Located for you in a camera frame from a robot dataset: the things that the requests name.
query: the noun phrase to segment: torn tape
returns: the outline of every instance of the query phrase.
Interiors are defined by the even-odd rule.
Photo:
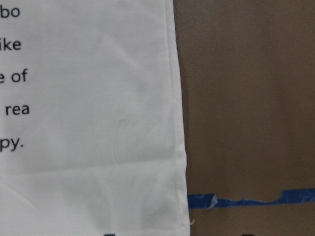
[[[278,204],[299,204],[315,202],[315,188],[285,190],[281,197],[273,202],[263,202],[257,200],[241,199],[232,201],[229,199],[218,199],[215,194],[188,195],[188,206],[190,209],[214,207],[244,207],[244,206],[268,206]]]

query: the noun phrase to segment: brown cardboard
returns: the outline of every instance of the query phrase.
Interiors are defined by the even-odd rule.
[[[315,1],[174,5],[189,193],[272,201],[284,189],[314,188]],[[192,235],[218,227],[226,233],[213,235],[240,235],[228,231],[240,222],[256,232],[274,226],[274,234],[257,235],[290,235],[281,232],[295,222],[309,230],[300,235],[311,235],[307,217],[314,210],[314,204],[194,210],[196,227],[217,225]]]

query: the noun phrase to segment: white fabric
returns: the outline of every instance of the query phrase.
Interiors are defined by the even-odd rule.
[[[172,1],[1,5],[0,236],[188,236]]]

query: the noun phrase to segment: blue painter's tape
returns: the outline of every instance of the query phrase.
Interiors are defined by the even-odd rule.
[[[215,194],[188,195],[188,205],[193,208],[213,208],[213,207],[243,207],[243,206],[269,206],[278,204],[299,204],[307,202],[315,202],[315,188],[285,190],[281,197],[273,202],[263,202],[249,199],[241,199],[231,201],[229,199],[217,199],[217,204],[213,204]]]

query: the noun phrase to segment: cardboard surface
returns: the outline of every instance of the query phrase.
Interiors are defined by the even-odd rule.
[[[189,194],[273,201],[314,188],[315,1],[174,3]],[[246,233],[233,234],[237,225],[314,235],[314,213],[315,204],[194,210],[192,236]]]

